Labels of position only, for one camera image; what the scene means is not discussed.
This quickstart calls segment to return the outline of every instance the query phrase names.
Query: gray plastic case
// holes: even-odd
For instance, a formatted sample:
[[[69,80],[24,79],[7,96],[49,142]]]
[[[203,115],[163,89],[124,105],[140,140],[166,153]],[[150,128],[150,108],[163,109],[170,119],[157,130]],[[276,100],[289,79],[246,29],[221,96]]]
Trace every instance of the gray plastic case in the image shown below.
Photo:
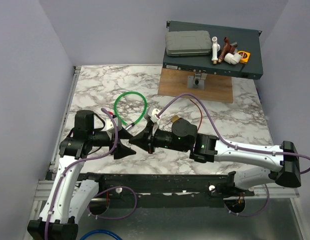
[[[170,31],[166,34],[168,56],[207,55],[211,49],[208,31]]]

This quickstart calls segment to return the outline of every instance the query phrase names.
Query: white elbow fitting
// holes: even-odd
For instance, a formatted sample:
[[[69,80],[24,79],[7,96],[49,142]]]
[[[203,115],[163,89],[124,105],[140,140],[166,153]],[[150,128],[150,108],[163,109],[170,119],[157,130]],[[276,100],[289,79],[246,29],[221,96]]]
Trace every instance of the white elbow fitting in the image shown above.
[[[235,53],[234,55],[231,53],[227,53],[224,61],[229,63],[229,64],[237,64],[241,60],[242,56],[238,53]]]
[[[213,42],[213,46],[212,46],[212,49],[213,49],[213,57],[212,57],[212,61],[213,61],[213,64],[217,64],[217,61],[218,61],[218,58],[217,58],[217,52],[219,51],[220,49],[220,45],[217,43],[217,37],[213,37],[212,39],[212,42]]]

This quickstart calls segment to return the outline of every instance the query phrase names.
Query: white wall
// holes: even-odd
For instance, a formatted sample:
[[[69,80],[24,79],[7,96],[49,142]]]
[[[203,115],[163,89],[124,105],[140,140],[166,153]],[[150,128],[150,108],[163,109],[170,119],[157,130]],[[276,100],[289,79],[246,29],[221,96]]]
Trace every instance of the white wall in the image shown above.
[[[262,30],[287,0],[40,0],[75,65],[160,64],[166,21]]]
[[[0,0],[0,240],[25,233],[72,75],[38,0]]]
[[[262,48],[262,105],[276,144],[295,143],[310,156],[310,0],[290,0]],[[301,168],[309,166],[300,159]],[[299,190],[310,226],[310,172]]]

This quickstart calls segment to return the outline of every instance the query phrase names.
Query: wooden board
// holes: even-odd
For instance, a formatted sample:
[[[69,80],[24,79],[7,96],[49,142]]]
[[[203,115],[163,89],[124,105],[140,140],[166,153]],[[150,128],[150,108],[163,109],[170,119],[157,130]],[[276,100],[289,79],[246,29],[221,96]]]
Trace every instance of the wooden board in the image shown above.
[[[161,70],[158,94],[164,96],[178,96],[182,93],[191,93],[201,100],[222,103],[233,102],[233,89],[230,76],[207,74],[205,89],[187,87],[188,76],[194,72],[163,68]]]

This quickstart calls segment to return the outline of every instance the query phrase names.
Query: blue cable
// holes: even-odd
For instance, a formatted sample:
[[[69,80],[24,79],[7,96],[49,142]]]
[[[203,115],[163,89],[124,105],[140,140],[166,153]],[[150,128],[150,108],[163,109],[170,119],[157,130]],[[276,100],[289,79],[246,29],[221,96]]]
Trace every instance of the blue cable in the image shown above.
[[[93,234],[107,234],[109,236],[112,236],[116,240],[123,240],[121,237],[119,237],[117,234],[113,233],[112,231],[108,231],[104,229],[90,231],[89,233],[86,233],[85,235],[83,235],[80,240],[85,240],[87,237]]]

